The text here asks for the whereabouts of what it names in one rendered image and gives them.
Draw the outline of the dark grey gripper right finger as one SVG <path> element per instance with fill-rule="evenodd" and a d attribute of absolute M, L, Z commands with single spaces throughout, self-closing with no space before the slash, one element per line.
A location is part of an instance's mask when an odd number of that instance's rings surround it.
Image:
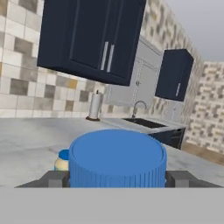
<path fill-rule="evenodd" d="M 218 188 L 219 186 L 193 176 L 189 171 L 167 171 L 165 174 L 166 187 L 190 187 L 190 188 L 203 188 L 212 187 Z"/>

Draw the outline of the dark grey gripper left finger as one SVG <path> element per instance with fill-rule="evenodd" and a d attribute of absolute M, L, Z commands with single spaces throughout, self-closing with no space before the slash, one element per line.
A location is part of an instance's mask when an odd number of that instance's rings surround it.
<path fill-rule="evenodd" d="M 35 188 L 44 188 L 44 187 L 53 187 L 53 188 L 63 188 L 69 187 L 69 171 L 48 171 L 40 179 L 33 180 L 31 182 L 22 184 L 18 187 L 35 187 Z"/>

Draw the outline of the mayonnaise jar with blue lid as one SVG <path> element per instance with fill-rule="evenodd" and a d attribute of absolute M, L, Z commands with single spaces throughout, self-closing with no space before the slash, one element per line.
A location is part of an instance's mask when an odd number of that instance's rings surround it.
<path fill-rule="evenodd" d="M 163 187 L 166 163 L 165 147 L 147 134 L 126 129 L 88 132 L 70 145 L 70 186 Z"/>
<path fill-rule="evenodd" d="M 54 162 L 55 171 L 67 171 L 69 164 L 69 149 L 59 151 L 58 157 Z"/>

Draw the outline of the navy base cabinet run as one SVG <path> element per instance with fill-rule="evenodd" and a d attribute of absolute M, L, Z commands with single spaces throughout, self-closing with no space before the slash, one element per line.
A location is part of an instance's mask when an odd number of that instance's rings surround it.
<path fill-rule="evenodd" d="M 175 149 L 181 149 L 181 144 L 185 134 L 185 128 L 172 129 L 158 133 L 151 133 L 150 136 L 157 139 L 162 144 L 167 144 Z"/>

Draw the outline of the light grey tall cabinet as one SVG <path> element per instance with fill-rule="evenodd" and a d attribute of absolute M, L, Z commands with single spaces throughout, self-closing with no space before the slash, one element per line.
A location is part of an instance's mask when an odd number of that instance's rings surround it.
<path fill-rule="evenodd" d="M 110 105 L 133 107 L 136 102 L 144 101 L 149 107 L 155 94 L 162 58 L 163 53 L 141 36 L 130 85 L 108 85 L 105 102 Z"/>

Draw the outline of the navy cabinet door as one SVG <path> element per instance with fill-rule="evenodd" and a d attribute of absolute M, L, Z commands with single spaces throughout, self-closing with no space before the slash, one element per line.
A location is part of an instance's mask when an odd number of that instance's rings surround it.
<path fill-rule="evenodd" d="M 68 74 L 101 67 L 110 0 L 69 0 L 62 65 Z"/>
<path fill-rule="evenodd" d="M 146 0 L 109 0 L 108 41 L 103 72 L 107 84 L 128 86 L 132 75 Z M 107 72 L 109 51 L 115 45 L 110 73 Z"/>

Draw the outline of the dark sink basin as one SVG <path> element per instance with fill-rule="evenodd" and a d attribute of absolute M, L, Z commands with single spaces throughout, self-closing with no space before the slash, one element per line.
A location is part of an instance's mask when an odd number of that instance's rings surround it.
<path fill-rule="evenodd" d="M 155 129 L 155 128 L 162 128 L 164 127 L 163 124 L 152 122 L 145 120 L 143 118 L 125 118 L 125 121 L 130 122 L 130 123 L 135 123 L 147 128 Z"/>

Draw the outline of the silver curved tap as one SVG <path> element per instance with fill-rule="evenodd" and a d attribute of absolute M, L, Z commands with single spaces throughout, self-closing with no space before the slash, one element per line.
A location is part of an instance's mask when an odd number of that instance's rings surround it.
<path fill-rule="evenodd" d="M 144 105 L 144 109 L 147 109 L 147 105 L 144 101 L 137 101 L 134 105 L 134 108 L 133 108 L 133 112 L 132 112 L 132 116 L 131 118 L 136 118 L 136 114 L 137 114 L 137 104 L 138 103 L 142 103 Z"/>

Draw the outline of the paper towel roll on holder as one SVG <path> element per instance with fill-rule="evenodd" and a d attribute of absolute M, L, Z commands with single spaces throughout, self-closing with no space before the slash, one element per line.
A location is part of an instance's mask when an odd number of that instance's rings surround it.
<path fill-rule="evenodd" d="M 93 94 L 92 100 L 90 103 L 89 113 L 88 113 L 88 116 L 86 117 L 87 120 L 90 120 L 90 121 L 100 120 L 99 114 L 102 107 L 102 99 L 103 99 L 103 94 L 100 93 L 99 91 L 96 91 Z"/>

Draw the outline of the small navy wall cabinet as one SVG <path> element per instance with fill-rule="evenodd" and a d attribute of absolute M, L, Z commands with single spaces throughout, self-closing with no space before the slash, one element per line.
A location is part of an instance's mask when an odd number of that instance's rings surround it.
<path fill-rule="evenodd" d="M 194 58 L 186 49 L 164 51 L 155 96 L 182 102 L 186 96 Z"/>

